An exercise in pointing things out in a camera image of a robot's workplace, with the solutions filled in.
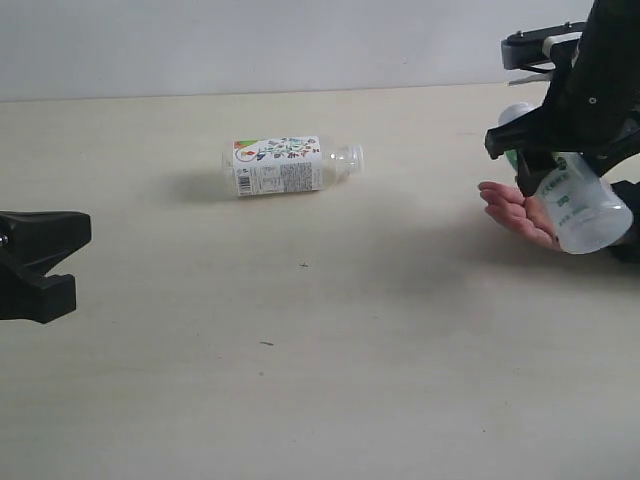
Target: white wall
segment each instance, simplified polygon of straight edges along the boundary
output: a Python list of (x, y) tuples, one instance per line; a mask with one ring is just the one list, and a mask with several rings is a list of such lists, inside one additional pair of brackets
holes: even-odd
[(482, 83), (592, 0), (0, 0), (0, 101)]

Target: human hand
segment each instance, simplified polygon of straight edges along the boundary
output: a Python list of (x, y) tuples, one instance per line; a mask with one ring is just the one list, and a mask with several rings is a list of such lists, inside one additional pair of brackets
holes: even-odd
[(517, 187), (496, 182), (478, 185), (487, 202), (485, 212), (499, 225), (550, 250), (561, 251), (553, 224), (544, 205), (535, 197), (525, 197)]

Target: white table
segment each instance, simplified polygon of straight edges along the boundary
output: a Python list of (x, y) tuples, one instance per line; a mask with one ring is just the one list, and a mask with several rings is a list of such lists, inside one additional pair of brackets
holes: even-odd
[[(56, 269), (77, 312), (0, 324), (0, 478), (637, 478), (637, 269), (524, 244), (476, 190), (545, 89), (0, 105), (1, 208), (94, 226)], [(366, 171), (216, 193), (223, 145), (289, 134)]]

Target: sleeve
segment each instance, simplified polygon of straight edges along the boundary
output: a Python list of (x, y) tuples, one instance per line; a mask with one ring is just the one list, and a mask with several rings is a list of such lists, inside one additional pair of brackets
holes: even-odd
[(612, 184), (611, 188), (633, 212), (635, 220), (628, 238), (620, 245), (609, 247), (609, 252), (622, 263), (640, 264), (640, 236), (636, 235), (640, 225), (640, 183), (622, 181)]

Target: plastic bottle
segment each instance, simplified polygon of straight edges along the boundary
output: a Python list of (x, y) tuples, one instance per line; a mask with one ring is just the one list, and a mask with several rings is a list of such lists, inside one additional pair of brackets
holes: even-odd
[[(500, 115), (504, 125), (533, 110), (516, 103)], [(505, 152), (517, 168), (516, 152)], [(547, 175), (536, 190), (553, 222), (560, 248), (570, 254), (596, 252), (614, 244), (633, 224), (633, 213), (611, 186), (599, 178), (576, 152), (554, 152), (558, 168)]]
[(364, 170), (360, 145), (335, 147), (317, 136), (236, 141), (222, 155), (238, 197), (323, 190)]

